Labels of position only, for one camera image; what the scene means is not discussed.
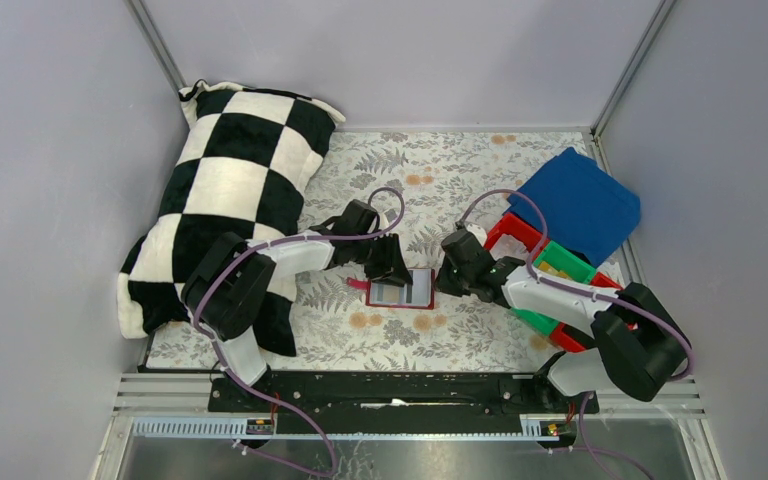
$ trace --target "glass panel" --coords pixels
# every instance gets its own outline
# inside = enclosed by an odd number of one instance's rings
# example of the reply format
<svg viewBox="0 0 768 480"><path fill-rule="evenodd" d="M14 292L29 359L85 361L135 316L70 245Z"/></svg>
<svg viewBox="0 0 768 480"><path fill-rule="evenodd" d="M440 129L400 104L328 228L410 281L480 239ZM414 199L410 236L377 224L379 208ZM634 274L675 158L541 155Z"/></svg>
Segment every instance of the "glass panel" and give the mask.
<svg viewBox="0 0 768 480"><path fill-rule="evenodd" d="M668 420L590 420L588 438L594 447L631 456L655 478L693 479L678 427ZM610 477L586 452L549 456L534 442L494 441L338 441L341 457L337 479L588 479ZM266 451L325 470L328 454L321 442L273 441ZM644 478L625 462L606 458L621 478ZM224 440L134 437L128 447L121 480L245 480L307 479L275 462L243 457Z"/></svg>

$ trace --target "black mounting base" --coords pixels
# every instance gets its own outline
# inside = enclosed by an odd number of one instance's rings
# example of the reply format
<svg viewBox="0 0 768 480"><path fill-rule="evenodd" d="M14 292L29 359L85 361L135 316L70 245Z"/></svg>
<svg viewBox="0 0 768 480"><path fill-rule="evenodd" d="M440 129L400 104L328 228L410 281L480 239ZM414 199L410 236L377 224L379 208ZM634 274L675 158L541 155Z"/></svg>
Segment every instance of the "black mounting base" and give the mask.
<svg viewBox="0 0 768 480"><path fill-rule="evenodd" d="M330 434L520 433L520 414L566 415L571 401L582 400L554 393L545 380L504 373L272 371L255 388L301 408ZM213 381L210 412L268 414L270 407L226 377ZM587 413L598 411L591 400ZM277 433L313 433L297 415L277 414Z"/></svg>

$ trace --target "smartphone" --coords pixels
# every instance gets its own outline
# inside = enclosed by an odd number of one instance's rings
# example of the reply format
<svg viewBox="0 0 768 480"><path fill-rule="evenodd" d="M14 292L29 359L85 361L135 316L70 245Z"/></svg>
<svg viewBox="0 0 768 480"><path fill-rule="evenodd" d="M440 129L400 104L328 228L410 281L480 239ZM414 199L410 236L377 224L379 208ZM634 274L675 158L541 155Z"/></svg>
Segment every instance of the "smartphone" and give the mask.
<svg viewBox="0 0 768 480"><path fill-rule="evenodd" d="M369 283L366 304L370 307L388 308L434 308L434 270L430 268L409 268L413 285L394 287L383 283Z"/></svg>

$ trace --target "red plastic block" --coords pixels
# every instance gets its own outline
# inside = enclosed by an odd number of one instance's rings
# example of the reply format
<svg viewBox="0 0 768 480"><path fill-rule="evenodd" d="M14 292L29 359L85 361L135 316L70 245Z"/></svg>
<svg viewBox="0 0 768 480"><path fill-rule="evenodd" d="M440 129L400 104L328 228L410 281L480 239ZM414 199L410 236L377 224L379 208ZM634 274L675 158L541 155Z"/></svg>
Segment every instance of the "red plastic block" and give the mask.
<svg viewBox="0 0 768 480"><path fill-rule="evenodd" d="M622 290L623 288L619 283L615 282L611 277L602 272L598 272L596 276L590 279L590 285L593 285L594 287L611 287L616 288L617 290Z"/></svg>
<svg viewBox="0 0 768 480"><path fill-rule="evenodd" d="M552 333L549 335L549 340L551 340L555 345L561 347L567 352L570 353L579 353L587 350L582 346L580 343L575 341L571 336L567 335L566 332L564 332L564 324L558 324L557 327L555 327L555 330L552 331Z"/></svg>
<svg viewBox="0 0 768 480"><path fill-rule="evenodd" d="M525 245L525 248L528 249L529 252L534 250L534 247L540 242L541 236L540 232L535 230L534 227L525 223L513 213L506 213L503 215L502 219L499 220L499 223L487 232L487 241L484 242L484 248L486 250L493 248L493 245L496 245L496 242L502 238L502 235L510 235L516 238ZM537 255L540 255L540 252L543 251L543 247L548 244L549 241L547 240L539 250L532 252L532 257L537 258Z"/></svg>

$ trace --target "floral tablecloth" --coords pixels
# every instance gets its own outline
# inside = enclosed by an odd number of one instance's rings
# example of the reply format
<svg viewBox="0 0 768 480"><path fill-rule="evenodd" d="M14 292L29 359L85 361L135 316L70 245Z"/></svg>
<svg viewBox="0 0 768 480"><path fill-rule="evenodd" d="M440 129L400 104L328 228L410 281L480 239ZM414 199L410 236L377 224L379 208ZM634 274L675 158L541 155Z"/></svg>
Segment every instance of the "floral tablecloth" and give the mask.
<svg viewBox="0 0 768 480"><path fill-rule="evenodd" d="M579 133L335 133L331 151L307 188L300 229L366 200L381 185L403 192L407 212L395 229L408 267L439 268L440 241L476 196L516 188L566 147L584 153ZM398 201L381 194L373 206L393 216ZM507 202L486 199L469 218L489 230ZM503 237L495 256L524 256ZM624 283L616 257L601 271ZM437 295L434 310L374 308L365 292L346 285L364 278L359 266L298 275L291 322L298 356L266 353L275 369L299 370L536 370L557 350L509 311L475 297ZM170 323L152 340L146 366L209 369L209 342L186 323Z"/></svg>

